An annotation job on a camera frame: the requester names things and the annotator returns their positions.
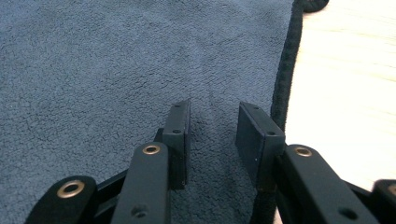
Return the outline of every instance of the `gray microfiber towel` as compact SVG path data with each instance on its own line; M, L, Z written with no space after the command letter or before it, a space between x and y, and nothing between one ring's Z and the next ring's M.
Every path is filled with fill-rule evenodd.
M248 223L240 101L270 113L293 0L0 3L0 217L22 223L55 182L129 167L191 99L190 184L172 223Z

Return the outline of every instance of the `black plastic part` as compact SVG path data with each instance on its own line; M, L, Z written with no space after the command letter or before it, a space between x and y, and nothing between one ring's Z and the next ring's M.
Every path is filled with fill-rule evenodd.
M304 12L321 11L327 6L329 0L302 0Z
M119 195L127 173L128 170L125 170L98 184L99 203L104 203L107 200Z
M257 105L241 102L235 144L253 186L275 192L272 168L275 156L283 152L285 134Z
M370 211L372 211L372 207L373 207L373 202L370 199L370 191L367 191L365 189L362 189L356 185L353 185L349 182L346 182L346 185L352 190L352 192L356 195L356 197L358 197L359 200L361 200L361 202L364 204L364 206L366 206L366 208L368 208Z
M154 142L162 142L162 141L163 141L163 128L160 128L155 134Z
M276 192L276 204L283 224L301 224L304 222L304 210L298 201L292 200L290 197L279 190Z
M92 223L98 206L96 193L93 178L83 175L67 177L49 188L33 208L26 223Z
M93 219L93 223L94 224L110 223L118 201L119 201L118 196L115 196L115 197L107 200L105 203L99 204L99 207L98 207L95 217Z
M304 223L378 223L314 149L288 146L280 165L304 210Z
M396 180L376 181L370 200L380 223L396 223Z
M190 167L190 100L172 105L163 127L162 142L170 152L170 188L184 189L188 184Z
M155 147L159 151L152 153ZM111 223L169 223L169 154L162 143L147 143L134 151Z

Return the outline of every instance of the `light wooden surface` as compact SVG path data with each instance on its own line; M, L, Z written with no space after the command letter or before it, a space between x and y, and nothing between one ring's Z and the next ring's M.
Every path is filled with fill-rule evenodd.
M341 178L368 190L396 179L395 98L396 1L330 0L304 15L288 144L316 149Z

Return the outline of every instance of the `dark fabric border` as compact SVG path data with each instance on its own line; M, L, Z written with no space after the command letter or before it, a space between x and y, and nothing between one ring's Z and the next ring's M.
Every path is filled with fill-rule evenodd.
M303 32L303 12L304 8L301 0L295 0L292 7L288 34L276 75L271 118L283 131L285 131L286 126L294 65Z
M301 0L295 0L291 9L289 30L276 74L271 117L283 131L285 131L288 114L294 65L303 32L303 12L304 7ZM275 211L276 195L274 193L258 192L254 201L250 224L272 224Z

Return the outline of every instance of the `metal rivet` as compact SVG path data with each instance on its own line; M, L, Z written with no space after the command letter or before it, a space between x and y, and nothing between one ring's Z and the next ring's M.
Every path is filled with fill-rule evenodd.
M154 145L143 148L143 152L148 155L156 154L159 151L160 151L160 147Z
M297 155L299 156L303 156L303 157L310 157L312 156L312 152L308 149L308 148L304 148L304 147L297 147L294 149L294 151L297 153Z
M388 190L390 193L392 193L394 196L396 196L396 184L392 184L388 187Z
M76 189L73 190L67 190L68 187L72 187L72 186L76 186ZM85 184L83 182L81 182L80 180L72 180L69 181L65 184L63 184L57 192L58 197L60 198L71 198L74 197L78 194L80 194L82 192L82 190L84 189Z

